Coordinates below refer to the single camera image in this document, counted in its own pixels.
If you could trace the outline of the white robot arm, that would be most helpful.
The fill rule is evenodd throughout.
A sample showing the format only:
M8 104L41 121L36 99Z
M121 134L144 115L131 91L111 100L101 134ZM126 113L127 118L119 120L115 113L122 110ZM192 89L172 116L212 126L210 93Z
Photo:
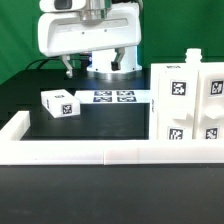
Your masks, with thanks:
M71 56L91 55L90 77L127 79L141 70L142 0L39 0L38 46L47 57L58 57L71 77Z

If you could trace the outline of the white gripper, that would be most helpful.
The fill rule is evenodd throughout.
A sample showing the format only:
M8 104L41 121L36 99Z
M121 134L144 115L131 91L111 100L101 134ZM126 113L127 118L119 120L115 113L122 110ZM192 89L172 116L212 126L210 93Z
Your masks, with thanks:
M70 56L75 53L115 49L111 69L121 69L125 48L141 41L137 4L115 4L105 19L82 21L77 13L44 13L38 21L38 45L47 57L61 56L66 75L73 77Z

